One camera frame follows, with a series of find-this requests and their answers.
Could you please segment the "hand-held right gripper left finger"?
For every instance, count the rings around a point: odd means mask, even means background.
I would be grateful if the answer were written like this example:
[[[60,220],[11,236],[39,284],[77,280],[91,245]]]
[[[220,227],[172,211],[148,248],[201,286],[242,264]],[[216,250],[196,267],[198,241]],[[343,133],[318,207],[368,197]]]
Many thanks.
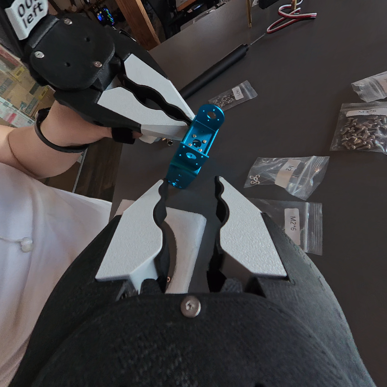
[[[167,216],[168,182],[159,180],[120,216],[97,281],[127,280],[140,293],[144,280],[153,279],[166,291],[169,249],[162,224]]]

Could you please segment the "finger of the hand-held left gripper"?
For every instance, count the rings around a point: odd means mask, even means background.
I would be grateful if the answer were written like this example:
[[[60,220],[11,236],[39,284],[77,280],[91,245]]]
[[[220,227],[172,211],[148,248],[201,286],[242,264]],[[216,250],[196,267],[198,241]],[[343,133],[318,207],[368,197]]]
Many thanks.
[[[123,62],[121,83],[146,107],[164,112],[168,117],[191,124],[195,114],[172,82],[150,65],[130,54]]]
[[[144,143],[151,144],[162,138],[181,141],[189,129],[186,122],[171,118],[160,109],[146,107],[123,87],[104,91],[97,104],[140,124],[140,140]]]

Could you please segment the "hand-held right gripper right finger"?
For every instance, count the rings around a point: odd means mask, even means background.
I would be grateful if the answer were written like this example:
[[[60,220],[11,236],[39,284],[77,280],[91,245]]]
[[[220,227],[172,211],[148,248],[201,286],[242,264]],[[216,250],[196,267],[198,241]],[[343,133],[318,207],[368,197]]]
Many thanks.
[[[214,182],[220,227],[207,270],[209,291],[220,292],[228,279],[237,280],[243,291],[252,278],[286,279],[262,211],[223,177],[216,176]]]

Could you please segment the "blue metal bracket assembly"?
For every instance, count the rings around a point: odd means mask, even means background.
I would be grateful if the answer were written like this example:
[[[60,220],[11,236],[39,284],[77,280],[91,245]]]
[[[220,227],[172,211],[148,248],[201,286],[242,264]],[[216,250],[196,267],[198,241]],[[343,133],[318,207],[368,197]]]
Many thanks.
[[[172,158],[166,175],[168,183],[186,189],[208,160],[208,152],[225,116],[214,104],[202,105]]]

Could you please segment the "person's left forearm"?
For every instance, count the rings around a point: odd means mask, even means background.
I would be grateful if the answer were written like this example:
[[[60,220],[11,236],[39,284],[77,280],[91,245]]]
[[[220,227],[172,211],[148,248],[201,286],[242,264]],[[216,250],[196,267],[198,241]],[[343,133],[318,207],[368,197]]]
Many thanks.
[[[42,179],[62,172],[58,152],[49,150],[34,127],[0,126],[0,163],[27,176]]]

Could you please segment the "dark grey desk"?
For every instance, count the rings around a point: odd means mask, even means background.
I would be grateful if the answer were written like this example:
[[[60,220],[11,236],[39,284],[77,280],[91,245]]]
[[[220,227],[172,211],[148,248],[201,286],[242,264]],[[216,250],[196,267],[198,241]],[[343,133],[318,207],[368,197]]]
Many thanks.
[[[311,1],[317,20],[263,38],[246,70],[258,106],[230,113],[215,170],[231,182],[255,151],[323,154],[346,84],[386,53],[386,1]],[[286,279],[252,278],[247,292],[188,295],[201,303],[181,312],[185,294],[135,296],[110,313],[120,328],[108,344],[119,358],[117,386],[386,386],[386,156],[336,152],[317,192],[327,206],[326,251],[316,268],[266,214]]]

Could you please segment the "person's left hand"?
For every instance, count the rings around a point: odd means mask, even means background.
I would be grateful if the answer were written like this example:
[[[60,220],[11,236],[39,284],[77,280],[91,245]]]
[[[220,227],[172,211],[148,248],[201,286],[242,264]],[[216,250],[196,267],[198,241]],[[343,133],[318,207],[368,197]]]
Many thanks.
[[[57,101],[52,104],[40,129],[44,138],[60,147],[84,146],[103,138],[113,138],[111,128],[89,123]]]

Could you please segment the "device with coloured lights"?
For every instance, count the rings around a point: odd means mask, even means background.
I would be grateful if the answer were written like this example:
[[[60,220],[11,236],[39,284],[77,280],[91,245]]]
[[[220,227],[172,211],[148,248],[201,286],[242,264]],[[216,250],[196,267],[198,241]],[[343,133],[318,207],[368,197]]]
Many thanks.
[[[115,20],[107,7],[99,7],[95,9],[96,17],[102,26],[114,27]]]

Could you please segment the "clear bag with white label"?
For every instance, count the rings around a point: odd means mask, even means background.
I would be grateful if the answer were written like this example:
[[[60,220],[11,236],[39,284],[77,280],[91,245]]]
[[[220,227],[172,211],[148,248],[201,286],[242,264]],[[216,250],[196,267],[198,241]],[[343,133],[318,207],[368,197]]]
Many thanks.
[[[322,203],[248,198],[305,253],[323,253]]]

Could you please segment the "clear bag of small nuts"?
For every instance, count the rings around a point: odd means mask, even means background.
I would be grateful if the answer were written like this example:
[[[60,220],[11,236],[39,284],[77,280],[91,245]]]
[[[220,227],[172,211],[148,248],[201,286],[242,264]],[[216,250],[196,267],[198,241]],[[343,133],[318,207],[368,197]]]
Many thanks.
[[[249,170],[244,187],[276,185],[306,201],[325,177],[328,156],[259,157]]]

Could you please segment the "small clear bag of screws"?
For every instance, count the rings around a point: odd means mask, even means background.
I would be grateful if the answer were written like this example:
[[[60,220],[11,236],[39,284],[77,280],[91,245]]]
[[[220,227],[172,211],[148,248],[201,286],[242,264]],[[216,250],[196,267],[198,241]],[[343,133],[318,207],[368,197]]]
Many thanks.
[[[255,97],[257,97],[257,92],[246,80],[232,89],[209,99],[209,104],[216,105],[224,112]]]

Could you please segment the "large clear bag of screws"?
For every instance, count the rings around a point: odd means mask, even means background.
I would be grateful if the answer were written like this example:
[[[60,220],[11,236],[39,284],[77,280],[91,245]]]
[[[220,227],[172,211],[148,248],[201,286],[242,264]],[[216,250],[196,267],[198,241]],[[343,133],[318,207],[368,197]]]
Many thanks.
[[[330,151],[387,153],[387,103],[344,103]]]
[[[387,97],[387,71],[351,83],[352,89],[366,103]]]

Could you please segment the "wooden post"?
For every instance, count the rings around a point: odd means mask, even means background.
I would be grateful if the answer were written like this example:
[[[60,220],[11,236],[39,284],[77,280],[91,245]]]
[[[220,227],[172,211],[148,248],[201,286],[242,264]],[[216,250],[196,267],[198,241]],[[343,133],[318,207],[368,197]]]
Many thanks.
[[[137,42],[146,50],[161,44],[141,0],[116,0]]]

